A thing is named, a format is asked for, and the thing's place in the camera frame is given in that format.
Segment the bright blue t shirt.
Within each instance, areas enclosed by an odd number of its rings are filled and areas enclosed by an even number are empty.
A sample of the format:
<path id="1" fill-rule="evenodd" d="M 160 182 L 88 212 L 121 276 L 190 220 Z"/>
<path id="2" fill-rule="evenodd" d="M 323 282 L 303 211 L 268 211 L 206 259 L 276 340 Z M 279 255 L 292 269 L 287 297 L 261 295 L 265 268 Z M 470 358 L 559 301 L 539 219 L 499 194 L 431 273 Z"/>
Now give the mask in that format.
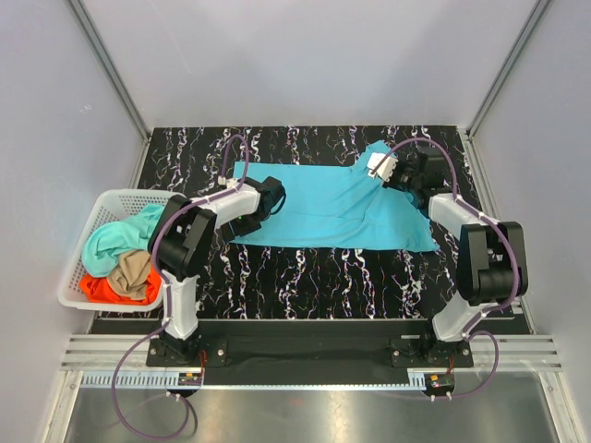
<path id="1" fill-rule="evenodd" d="M 282 209 L 261 227 L 233 242 L 242 245 L 295 248 L 345 248 L 373 251 L 435 252 L 430 223 L 412 197 L 368 175 L 374 154 L 390 147 L 383 141 L 368 145 L 351 166 L 236 162 L 234 177 L 256 181 L 271 176 L 282 182 Z"/>

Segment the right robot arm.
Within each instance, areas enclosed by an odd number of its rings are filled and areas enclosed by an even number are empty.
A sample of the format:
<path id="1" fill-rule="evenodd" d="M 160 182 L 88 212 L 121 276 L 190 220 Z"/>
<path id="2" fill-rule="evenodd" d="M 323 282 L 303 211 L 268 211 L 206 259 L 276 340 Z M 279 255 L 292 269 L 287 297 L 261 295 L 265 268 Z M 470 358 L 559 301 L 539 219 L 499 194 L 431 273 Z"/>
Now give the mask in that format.
<path id="1" fill-rule="evenodd" d="M 385 186 L 411 195 L 414 206 L 457 241 L 456 292 L 428 320 L 413 351 L 429 363 L 459 352 L 488 315 L 509 307 L 528 286 L 525 238 L 515 221 L 498 221 L 470 205 L 460 194 L 448 152 L 417 138 L 413 162 L 390 150 L 373 167 Z"/>

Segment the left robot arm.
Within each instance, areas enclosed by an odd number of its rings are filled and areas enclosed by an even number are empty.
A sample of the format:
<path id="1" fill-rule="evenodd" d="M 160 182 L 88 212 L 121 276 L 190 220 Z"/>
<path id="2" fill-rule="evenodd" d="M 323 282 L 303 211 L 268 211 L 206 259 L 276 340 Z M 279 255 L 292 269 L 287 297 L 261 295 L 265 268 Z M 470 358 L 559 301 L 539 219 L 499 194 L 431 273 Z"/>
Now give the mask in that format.
<path id="1" fill-rule="evenodd" d="M 181 355 L 197 351 L 197 277 L 207 264 L 216 232 L 221 231 L 227 242 L 254 233 L 286 199 L 282 182 L 270 176 L 261 182 L 231 179 L 223 185 L 206 197 L 170 197 L 149 241 L 152 266 L 164 290 L 159 339 Z"/>

